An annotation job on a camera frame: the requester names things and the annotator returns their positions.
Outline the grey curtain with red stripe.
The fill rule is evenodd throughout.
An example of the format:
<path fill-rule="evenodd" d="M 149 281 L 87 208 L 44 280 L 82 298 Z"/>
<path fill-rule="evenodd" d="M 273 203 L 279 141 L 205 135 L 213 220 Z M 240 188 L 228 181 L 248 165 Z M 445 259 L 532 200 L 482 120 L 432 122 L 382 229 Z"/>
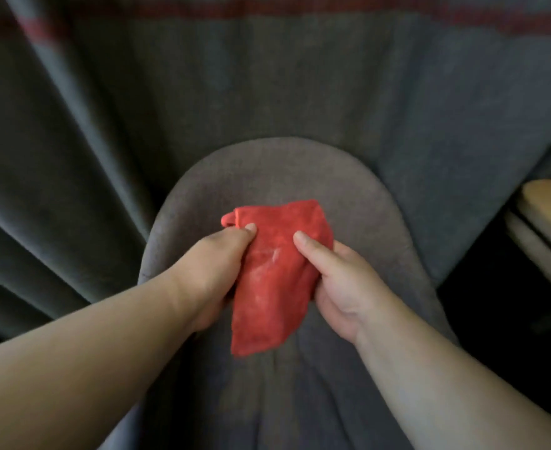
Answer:
<path fill-rule="evenodd" d="M 226 145 L 347 151 L 441 285 L 551 175 L 551 0 L 0 0 L 0 337 L 136 282 Z"/>

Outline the person's right forearm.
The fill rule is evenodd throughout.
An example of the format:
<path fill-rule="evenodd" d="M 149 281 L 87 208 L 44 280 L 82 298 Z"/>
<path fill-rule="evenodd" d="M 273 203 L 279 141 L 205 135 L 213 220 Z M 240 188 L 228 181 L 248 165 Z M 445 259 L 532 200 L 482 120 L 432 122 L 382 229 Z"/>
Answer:
<path fill-rule="evenodd" d="M 551 450 L 551 415 L 411 310 L 368 313 L 356 347 L 415 450 Z"/>

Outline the person's left forearm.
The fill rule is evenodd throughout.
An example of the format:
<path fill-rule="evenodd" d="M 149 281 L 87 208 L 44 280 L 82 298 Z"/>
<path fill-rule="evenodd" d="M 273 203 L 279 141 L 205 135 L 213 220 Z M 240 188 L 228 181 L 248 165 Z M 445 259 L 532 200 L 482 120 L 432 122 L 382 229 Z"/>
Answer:
<path fill-rule="evenodd" d="M 0 344 L 0 450 L 95 450 L 189 333 L 164 273 Z"/>

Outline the person's left hand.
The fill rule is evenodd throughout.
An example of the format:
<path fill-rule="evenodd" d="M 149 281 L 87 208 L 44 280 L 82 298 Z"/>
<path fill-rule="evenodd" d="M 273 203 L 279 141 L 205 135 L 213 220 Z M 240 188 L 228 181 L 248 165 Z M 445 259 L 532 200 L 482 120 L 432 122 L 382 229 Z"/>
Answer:
<path fill-rule="evenodd" d="M 220 232 L 196 242 L 161 275 L 186 337 L 207 329 L 219 317 L 251 244 L 226 248 L 219 242 Z"/>

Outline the light wooden furniture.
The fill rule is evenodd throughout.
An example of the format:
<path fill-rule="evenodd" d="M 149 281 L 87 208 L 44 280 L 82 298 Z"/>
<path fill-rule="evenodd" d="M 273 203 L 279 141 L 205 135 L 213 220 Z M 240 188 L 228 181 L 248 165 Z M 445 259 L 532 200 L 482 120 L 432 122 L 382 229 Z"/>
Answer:
<path fill-rule="evenodd" d="M 504 221 L 512 241 L 551 283 L 551 179 L 525 183 Z"/>

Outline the red cloth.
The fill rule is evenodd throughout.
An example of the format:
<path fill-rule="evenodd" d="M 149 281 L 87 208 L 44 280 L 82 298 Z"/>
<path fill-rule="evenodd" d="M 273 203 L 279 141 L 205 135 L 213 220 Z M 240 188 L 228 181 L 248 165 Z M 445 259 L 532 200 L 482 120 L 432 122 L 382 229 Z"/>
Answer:
<path fill-rule="evenodd" d="M 333 232 L 315 199 L 280 206 L 242 206 L 221 217 L 224 228 L 255 224 L 242 258 L 233 299 L 231 354 L 242 358 L 282 345 L 300 327 L 312 299 L 317 269 L 293 236 L 308 234 L 327 248 Z"/>

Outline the grey ironing board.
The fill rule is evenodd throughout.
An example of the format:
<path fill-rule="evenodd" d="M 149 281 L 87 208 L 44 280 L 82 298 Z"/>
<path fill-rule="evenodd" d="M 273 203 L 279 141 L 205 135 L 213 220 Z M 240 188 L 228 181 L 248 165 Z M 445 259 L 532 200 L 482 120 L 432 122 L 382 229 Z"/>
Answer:
<path fill-rule="evenodd" d="M 401 212 L 351 155 L 302 138 L 224 147 L 166 198 L 138 281 L 165 271 L 235 207 L 315 198 L 335 238 L 366 259 L 419 316 L 456 343 Z M 192 336 L 99 450 L 413 450 L 357 351 L 313 304 L 275 350 L 230 354 L 232 310 Z"/>

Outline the person's right hand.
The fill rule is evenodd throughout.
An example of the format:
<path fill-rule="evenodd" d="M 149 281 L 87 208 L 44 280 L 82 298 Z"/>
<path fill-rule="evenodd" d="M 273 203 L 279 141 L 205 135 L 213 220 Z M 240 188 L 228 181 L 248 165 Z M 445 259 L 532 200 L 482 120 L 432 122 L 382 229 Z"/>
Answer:
<path fill-rule="evenodd" d="M 337 272 L 321 275 L 314 294 L 325 321 L 356 348 L 399 345 L 406 340 L 411 315 L 404 303 L 356 251 L 334 241 Z"/>

